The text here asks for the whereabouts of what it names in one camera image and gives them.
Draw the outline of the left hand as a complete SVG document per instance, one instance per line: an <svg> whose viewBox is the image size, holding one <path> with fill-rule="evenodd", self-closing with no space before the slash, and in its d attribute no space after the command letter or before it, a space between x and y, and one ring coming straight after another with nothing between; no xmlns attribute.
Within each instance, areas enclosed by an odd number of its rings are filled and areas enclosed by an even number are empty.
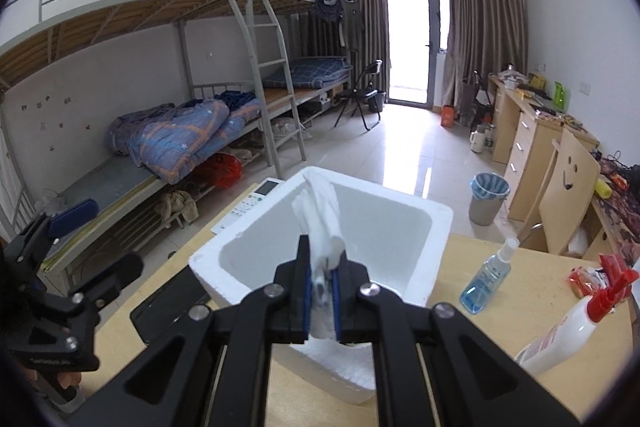
<svg viewBox="0 0 640 427"><path fill-rule="evenodd" d="M57 374L41 374L35 369L25 369L25 376L53 405L55 410L70 414L75 412L86 397L80 389L81 373L67 372Z"/></svg>

